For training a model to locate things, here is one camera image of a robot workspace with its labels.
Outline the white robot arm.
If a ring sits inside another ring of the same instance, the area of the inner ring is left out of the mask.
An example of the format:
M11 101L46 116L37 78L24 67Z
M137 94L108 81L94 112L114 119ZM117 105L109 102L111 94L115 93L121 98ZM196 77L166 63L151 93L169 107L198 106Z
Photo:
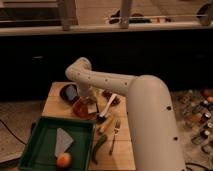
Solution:
M85 57L69 65L65 75L83 97L97 87L126 98L136 171L186 171L171 96L161 79L97 72Z

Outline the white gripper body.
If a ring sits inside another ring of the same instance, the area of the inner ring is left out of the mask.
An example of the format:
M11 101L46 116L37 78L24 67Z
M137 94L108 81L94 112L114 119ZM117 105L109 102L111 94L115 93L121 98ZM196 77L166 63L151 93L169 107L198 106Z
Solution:
M92 105L97 102L93 89L90 85L80 84L78 86L78 93L83 99L83 102L87 105Z

